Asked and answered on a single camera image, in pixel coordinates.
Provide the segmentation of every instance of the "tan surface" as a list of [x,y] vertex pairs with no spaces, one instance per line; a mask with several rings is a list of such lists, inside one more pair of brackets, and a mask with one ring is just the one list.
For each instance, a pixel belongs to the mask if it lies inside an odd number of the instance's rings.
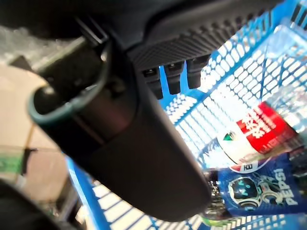
[[0,145],[24,147],[32,123],[27,100],[43,84],[31,72],[0,65]]
[[56,200],[68,177],[64,155],[55,143],[38,127],[29,137],[32,122],[26,110],[27,101],[44,84],[31,72],[0,65],[0,146],[38,148],[29,159],[23,189],[40,202]]

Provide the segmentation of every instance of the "red label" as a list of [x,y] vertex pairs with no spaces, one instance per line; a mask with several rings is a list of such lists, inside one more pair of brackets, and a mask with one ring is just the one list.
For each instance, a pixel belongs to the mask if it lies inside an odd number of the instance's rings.
[[265,102],[252,109],[237,122],[251,146],[265,154],[297,133]]

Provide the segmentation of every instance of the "plastic bottle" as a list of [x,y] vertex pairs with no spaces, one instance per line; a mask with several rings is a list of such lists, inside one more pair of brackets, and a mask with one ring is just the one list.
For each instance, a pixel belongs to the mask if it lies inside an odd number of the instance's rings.
[[209,167],[226,167],[264,159],[307,142],[307,93],[282,87],[231,124],[205,146]]
[[204,176],[212,202],[201,214],[212,220],[240,216],[307,212],[307,149],[229,168]]

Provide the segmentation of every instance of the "robot graphic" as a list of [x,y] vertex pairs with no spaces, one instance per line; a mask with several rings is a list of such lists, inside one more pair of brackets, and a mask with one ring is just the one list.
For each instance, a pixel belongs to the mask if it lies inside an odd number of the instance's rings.
[[253,173],[257,182],[250,177],[239,177],[231,181],[228,191],[232,200],[245,210],[255,210],[262,201],[271,205],[283,205],[283,197],[280,193],[275,178]]

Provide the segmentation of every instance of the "blue plastic basket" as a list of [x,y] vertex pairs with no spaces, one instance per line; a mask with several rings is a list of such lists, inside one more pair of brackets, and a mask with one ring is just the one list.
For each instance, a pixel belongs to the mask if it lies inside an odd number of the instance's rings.
[[[257,101],[265,100],[283,85],[304,87],[307,91],[306,40],[302,39],[302,32],[292,30],[291,25],[287,27],[291,31],[289,34],[280,26],[282,19],[288,18],[306,29],[306,15],[305,1],[287,0],[272,12],[249,22],[212,53],[197,90],[188,89],[184,69],[180,79],[181,93],[170,95],[164,69],[160,68],[164,94],[161,106],[202,168],[207,167],[208,160],[201,154],[204,146]],[[72,160],[67,159],[67,165],[97,230],[209,229],[198,216],[180,223],[149,217],[104,186],[92,185],[92,180]],[[246,217],[212,229],[306,229],[304,226],[307,226],[307,218],[300,214]]]

